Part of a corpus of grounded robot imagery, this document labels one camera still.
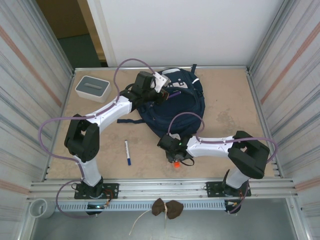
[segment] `gray floor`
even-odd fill
[[[296,240],[284,199],[247,199],[237,216],[224,211],[185,210],[167,220],[139,211],[103,212],[98,218],[70,219],[55,212],[38,220],[33,240]]]
[[[89,34],[60,38],[58,41],[74,69],[101,67]]]

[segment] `navy backpack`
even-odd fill
[[[137,108],[141,120],[118,119],[117,123],[146,123],[160,138],[167,133],[171,120],[180,113],[192,112],[201,118],[205,112],[205,98],[199,78],[195,75],[197,65],[191,71],[181,68],[169,68],[158,73],[166,75],[171,82],[165,90],[173,97],[157,105],[150,101]],[[179,134],[181,138],[195,134],[201,125],[201,120],[191,114],[177,117],[170,133]]]

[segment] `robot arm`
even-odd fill
[[[237,131],[234,136],[201,138],[200,142],[195,136],[178,139],[170,135],[164,135],[160,139],[158,147],[166,151],[166,156],[171,163],[201,156],[229,158],[235,164],[235,168],[226,173],[222,185],[225,192],[232,193],[238,191],[248,179],[262,179],[264,177],[270,153],[267,146],[258,140],[225,143],[228,140],[251,137],[245,131]]]
[[[96,155],[100,147],[100,134],[115,120],[134,111],[140,105],[149,101],[154,101],[157,104],[165,101],[169,94],[162,88],[169,82],[168,78],[157,72],[152,75],[141,71],[138,73],[135,82],[120,92],[118,100],[115,98],[97,111],[86,115],[96,117],[70,122],[64,145],[81,166],[80,169],[84,175],[81,184],[85,192],[91,197],[96,198],[102,192],[103,179],[96,161]],[[106,112],[98,114],[111,105],[114,106]]]

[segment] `brown bow-shaped object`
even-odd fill
[[[167,217],[168,219],[175,219],[179,217],[184,209],[184,205],[178,201],[171,200],[164,203],[161,198],[158,198],[152,205],[152,214],[158,216],[160,213],[165,212],[165,205],[167,208]]]

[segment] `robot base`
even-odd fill
[[[242,184],[242,186],[238,189],[238,191],[233,192],[226,192],[226,190],[223,188],[223,182],[222,181],[208,181],[205,183],[206,193],[208,195],[208,198],[232,198],[232,197],[241,197],[240,193],[244,195],[246,192],[247,183],[245,182]],[[246,194],[247,197],[251,196],[251,190],[248,189],[248,192]]]
[[[112,199],[118,198],[119,183],[103,183],[103,179],[95,186],[88,186],[83,181],[77,183],[74,192],[74,199],[107,199],[104,189],[112,191]]]
[[[243,197],[247,190],[247,182],[244,182],[239,189],[235,189],[233,187],[228,186],[226,184],[226,179],[229,171],[230,170],[226,172],[223,181],[208,181],[205,183],[205,190],[208,195],[208,198]],[[251,196],[251,190],[249,185],[246,196]]]

